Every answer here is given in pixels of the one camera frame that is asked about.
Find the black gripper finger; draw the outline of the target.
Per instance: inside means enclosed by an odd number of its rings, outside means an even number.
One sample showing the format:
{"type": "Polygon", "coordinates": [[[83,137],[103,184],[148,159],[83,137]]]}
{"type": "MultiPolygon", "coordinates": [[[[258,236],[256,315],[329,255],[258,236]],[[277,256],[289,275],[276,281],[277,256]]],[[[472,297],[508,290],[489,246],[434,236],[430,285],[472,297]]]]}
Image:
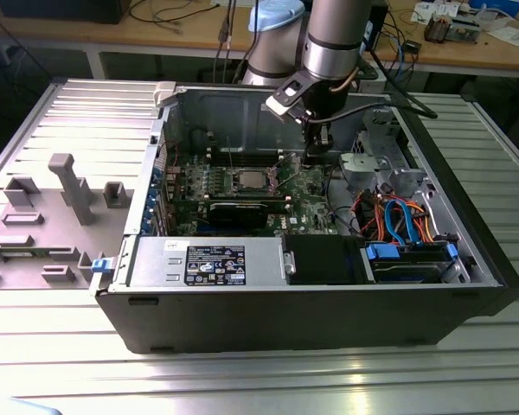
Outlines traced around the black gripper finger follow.
{"type": "Polygon", "coordinates": [[[316,165],[322,155],[333,148],[329,124],[308,124],[305,127],[305,165],[316,165]]]}

